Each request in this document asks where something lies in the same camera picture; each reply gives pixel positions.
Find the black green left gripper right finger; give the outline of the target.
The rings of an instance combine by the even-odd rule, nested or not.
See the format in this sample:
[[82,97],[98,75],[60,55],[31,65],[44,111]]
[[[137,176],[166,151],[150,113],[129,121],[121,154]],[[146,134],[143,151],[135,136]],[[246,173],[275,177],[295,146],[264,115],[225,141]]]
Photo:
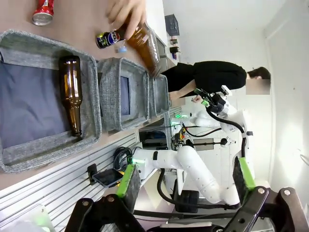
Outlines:
[[233,179],[241,207],[224,228],[225,232],[250,232],[257,219],[268,218],[276,232],[307,232],[301,201],[294,188],[274,192],[257,186],[245,158],[235,158]]

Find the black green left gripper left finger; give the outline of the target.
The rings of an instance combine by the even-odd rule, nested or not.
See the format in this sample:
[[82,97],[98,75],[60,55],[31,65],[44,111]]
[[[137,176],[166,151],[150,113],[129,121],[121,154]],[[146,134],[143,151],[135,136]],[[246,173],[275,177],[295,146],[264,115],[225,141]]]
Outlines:
[[115,224],[121,232],[145,231],[133,216],[140,186],[136,165],[128,165],[115,194],[109,194],[96,202],[90,198],[77,201],[65,231],[101,232],[106,224]]

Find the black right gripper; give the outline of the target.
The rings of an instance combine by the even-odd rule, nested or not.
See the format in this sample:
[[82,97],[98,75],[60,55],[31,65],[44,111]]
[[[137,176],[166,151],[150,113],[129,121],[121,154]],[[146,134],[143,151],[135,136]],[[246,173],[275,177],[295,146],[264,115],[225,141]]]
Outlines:
[[[194,92],[199,96],[207,96],[208,93],[203,89],[196,88]],[[210,98],[204,98],[201,102],[205,107],[217,116],[227,116],[229,113],[229,103],[225,97],[218,93],[210,94]]]

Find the person's hand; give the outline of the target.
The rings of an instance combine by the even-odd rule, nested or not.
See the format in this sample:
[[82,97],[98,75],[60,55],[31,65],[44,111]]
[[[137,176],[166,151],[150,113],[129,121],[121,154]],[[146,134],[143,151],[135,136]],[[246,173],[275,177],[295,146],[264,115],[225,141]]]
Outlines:
[[145,0],[109,0],[106,16],[114,29],[126,24],[125,39],[131,38],[138,25],[146,21]]

